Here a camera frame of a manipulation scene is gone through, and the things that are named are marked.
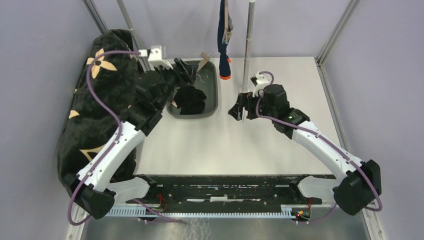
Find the black underwear white waistband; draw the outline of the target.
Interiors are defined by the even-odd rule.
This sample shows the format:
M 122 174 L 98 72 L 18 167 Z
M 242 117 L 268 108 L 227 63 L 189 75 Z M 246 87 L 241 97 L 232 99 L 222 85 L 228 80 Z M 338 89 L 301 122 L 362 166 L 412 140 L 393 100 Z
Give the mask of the black underwear white waistband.
M 207 96 L 202 90 L 188 85 L 177 89 L 171 104 L 180 109 L 181 115 L 197 115 L 205 110 L 206 99 Z

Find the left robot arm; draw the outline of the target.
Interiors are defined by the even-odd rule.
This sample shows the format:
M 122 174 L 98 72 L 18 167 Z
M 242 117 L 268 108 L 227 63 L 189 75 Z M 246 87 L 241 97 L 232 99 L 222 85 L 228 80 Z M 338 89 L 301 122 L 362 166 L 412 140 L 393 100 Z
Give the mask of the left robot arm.
M 122 116 L 113 114 L 117 128 L 92 161 L 78 173 L 68 173 L 64 184 L 72 201 L 89 217 L 101 219 L 111 209 L 127 201 L 149 204 L 158 191 L 145 177 L 133 176 L 123 181 L 111 180 L 122 163 L 135 156 L 136 147 L 152 132 L 176 88 L 193 85 L 198 66 L 174 59 L 170 68 L 163 65 L 141 74 L 135 82 L 136 101 Z

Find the wooden clip hanger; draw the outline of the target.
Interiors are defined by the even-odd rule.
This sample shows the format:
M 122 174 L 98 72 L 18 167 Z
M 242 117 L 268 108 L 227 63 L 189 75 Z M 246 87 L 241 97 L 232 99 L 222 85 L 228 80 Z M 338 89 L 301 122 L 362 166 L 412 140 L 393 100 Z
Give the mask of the wooden clip hanger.
M 202 52 L 200 54 L 200 56 L 202 57 L 202 60 L 197 65 L 196 73 L 199 73 L 200 70 L 210 61 L 211 55 L 212 55 L 211 53 L 208 54 L 205 52 Z
M 223 28 L 222 43 L 228 44 L 229 40 L 231 39 L 232 30 L 233 30 L 232 19 L 229 15 L 229 1 L 228 0 L 223 1 L 223 9 L 224 9 L 224 15 L 223 15 L 224 16 L 224 28 Z

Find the navy orange underwear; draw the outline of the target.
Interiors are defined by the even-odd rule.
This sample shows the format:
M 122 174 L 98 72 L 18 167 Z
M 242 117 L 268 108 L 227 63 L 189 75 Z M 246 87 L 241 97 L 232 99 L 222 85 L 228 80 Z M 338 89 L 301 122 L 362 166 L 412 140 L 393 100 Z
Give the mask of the navy orange underwear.
M 222 80 L 229 80 L 231 78 L 231 68 L 230 68 L 230 57 L 227 54 L 228 44 L 222 43 L 223 32 L 224 32 L 224 0 L 220 1 L 219 7 L 219 21 L 217 29 L 217 49 L 219 53 L 219 77 Z

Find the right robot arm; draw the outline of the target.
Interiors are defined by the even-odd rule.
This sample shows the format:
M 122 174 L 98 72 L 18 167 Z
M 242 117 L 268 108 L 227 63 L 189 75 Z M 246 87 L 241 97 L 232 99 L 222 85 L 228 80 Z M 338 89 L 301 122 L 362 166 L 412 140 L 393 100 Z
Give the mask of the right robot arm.
M 258 92 L 239 93 L 227 112 L 236 121 L 245 114 L 248 120 L 270 120 L 274 128 L 303 146 L 333 174 L 333 179 L 306 176 L 289 189 L 289 198 L 301 204 L 308 198 L 334 203 L 354 216 L 363 209 L 380 212 L 383 203 L 381 168 L 337 146 L 301 110 L 290 105 L 282 85 L 271 84 Z

